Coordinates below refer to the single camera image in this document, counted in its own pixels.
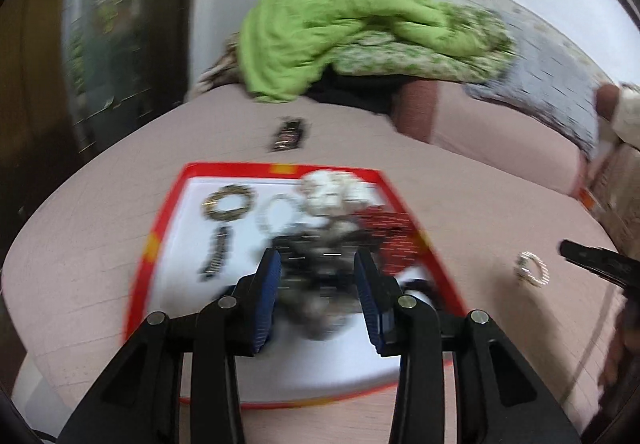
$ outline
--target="white beaded bracelet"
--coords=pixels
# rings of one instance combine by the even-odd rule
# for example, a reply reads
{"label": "white beaded bracelet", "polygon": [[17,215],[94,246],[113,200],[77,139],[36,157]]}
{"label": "white beaded bracelet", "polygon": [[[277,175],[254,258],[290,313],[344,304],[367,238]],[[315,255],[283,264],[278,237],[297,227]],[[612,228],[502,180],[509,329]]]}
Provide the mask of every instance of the white beaded bracelet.
{"label": "white beaded bracelet", "polygon": [[[540,270],[540,278],[533,276],[533,273],[527,267],[529,262],[534,262]],[[543,287],[549,283],[549,271],[546,268],[545,263],[540,260],[536,255],[529,251],[523,251],[516,260],[515,267],[516,274],[524,280],[529,280],[530,283],[537,287]]]}

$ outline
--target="red tray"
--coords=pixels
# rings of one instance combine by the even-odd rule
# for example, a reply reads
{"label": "red tray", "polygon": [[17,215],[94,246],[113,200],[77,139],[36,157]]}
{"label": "red tray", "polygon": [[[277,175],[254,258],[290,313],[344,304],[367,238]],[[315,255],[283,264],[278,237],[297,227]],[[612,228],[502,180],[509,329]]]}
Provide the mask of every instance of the red tray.
{"label": "red tray", "polygon": [[[427,234],[420,228],[418,222],[411,215],[406,205],[399,198],[385,176],[377,170],[351,167],[310,166],[295,164],[269,164],[269,163],[190,163],[181,171],[177,180],[169,191],[162,205],[146,243],[132,293],[130,295],[129,310],[126,317],[125,337],[128,338],[145,318],[152,280],[156,271],[156,264],[161,248],[171,225],[172,217],[190,179],[200,177],[233,178],[236,182],[242,179],[269,179],[269,180],[299,180],[303,175],[318,169],[339,169],[350,171],[362,180],[372,183],[386,199],[388,206],[394,211],[407,213],[415,229],[415,239],[420,249],[419,260],[422,266],[427,268],[449,312],[456,315],[465,315],[464,304],[449,278],[443,265],[431,247]],[[364,395],[380,389],[380,384],[366,389],[357,389],[356,392],[340,392],[339,394],[319,395],[296,398],[294,400],[277,402],[250,402],[243,403],[243,408],[281,408],[283,406],[300,406],[301,404],[314,404],[326,402],[338,398]]]}

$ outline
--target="hand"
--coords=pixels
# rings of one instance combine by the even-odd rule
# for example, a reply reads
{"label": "hand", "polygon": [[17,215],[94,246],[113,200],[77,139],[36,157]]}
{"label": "hand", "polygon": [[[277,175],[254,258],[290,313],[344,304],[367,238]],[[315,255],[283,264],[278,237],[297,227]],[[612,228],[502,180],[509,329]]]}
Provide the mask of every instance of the hand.
{"label": "hand", "polygon": [[596,113],[607,121],[613,118],[613,114],[620,100],[620,88],[606,83],[596,90]]}
{"label": "hand", "polygon": [[640,355],[640,328],[634,324],[632,328],[625,328],[623,319],[625,309],[616,317],[616,331],[609,343],[609,350],[604,361],[604,367],[598,378],[599,386],[612,386],[618,380],[618,368],[624,355],[625,348],[632,354]]}

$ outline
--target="green blanket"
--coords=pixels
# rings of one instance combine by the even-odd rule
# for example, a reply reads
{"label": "green blanket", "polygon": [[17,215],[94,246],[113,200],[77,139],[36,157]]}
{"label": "green blanket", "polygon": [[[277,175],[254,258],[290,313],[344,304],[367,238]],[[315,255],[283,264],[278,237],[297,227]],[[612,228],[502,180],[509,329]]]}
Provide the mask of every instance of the green blanket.
{"label": "green blanket", "polygon": [[[469,9],[470,14],[482,12]],[[503,23],[494,18],[497,28]],[[465,83],[484,83],[497,78],[509,65],[513,50],[495,49],[480,56],[454,58],[429,47],[399,41],[385,31],[369,31],[367,36],[332,49],[334,70],[344,76],[384,76],[404,74],[418,78]]]}
{"label": "green blanket", "polygon": [[258,101],[291,101],[344,46],[386,31],[457,60],[508,53],[500,72],[513,40],[495,15],[477,10],[469,20],[468,9],[435,0],[260,0],[242,23],[240,69]]}

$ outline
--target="floor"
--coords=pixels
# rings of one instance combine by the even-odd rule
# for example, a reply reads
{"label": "floor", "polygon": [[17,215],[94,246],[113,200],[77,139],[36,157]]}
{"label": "floor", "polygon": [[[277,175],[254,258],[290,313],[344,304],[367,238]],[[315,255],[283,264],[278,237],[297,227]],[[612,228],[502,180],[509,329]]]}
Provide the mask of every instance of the floor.
{"label": "floor", "polygon": [[11,394],[26,351],[11,323],[2,294],[0,294],[0,348],[2,349],[0,352],[0,384],[6,392]]}
{"label": "floor", "polygon": [[72,412],[42,377],[30,355],[22,363],[11,399],[29,426],[55,437]]}

